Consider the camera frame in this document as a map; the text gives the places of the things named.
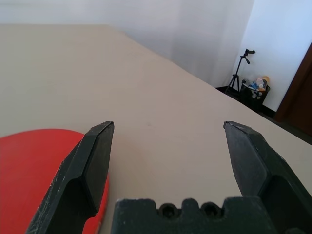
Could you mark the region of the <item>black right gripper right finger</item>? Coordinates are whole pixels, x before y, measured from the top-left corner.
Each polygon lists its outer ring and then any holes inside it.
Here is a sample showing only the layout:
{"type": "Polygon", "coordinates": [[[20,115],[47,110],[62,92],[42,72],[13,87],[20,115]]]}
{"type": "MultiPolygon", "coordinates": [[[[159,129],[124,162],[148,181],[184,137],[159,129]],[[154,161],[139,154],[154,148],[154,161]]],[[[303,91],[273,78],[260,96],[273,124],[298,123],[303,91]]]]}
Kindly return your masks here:
{"type": "Polygon", "coordinates": [[[261,199],[280,234],[310,234],[312,197],[284,158],[249,126],[226,121],[223,128],[241,194],[261,199]]]}

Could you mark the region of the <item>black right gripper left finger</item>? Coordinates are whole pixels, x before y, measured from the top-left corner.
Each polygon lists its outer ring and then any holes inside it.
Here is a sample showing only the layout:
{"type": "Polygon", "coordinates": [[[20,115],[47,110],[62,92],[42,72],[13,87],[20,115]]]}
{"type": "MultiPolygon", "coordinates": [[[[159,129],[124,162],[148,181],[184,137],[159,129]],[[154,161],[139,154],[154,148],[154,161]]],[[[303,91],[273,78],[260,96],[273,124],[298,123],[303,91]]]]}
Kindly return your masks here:
{"type": "Polygon", "coordinates": [[[107,182],[114,123],[92,127],[60,164],[28,234],[80,234],[99,212],[107,182]]]}

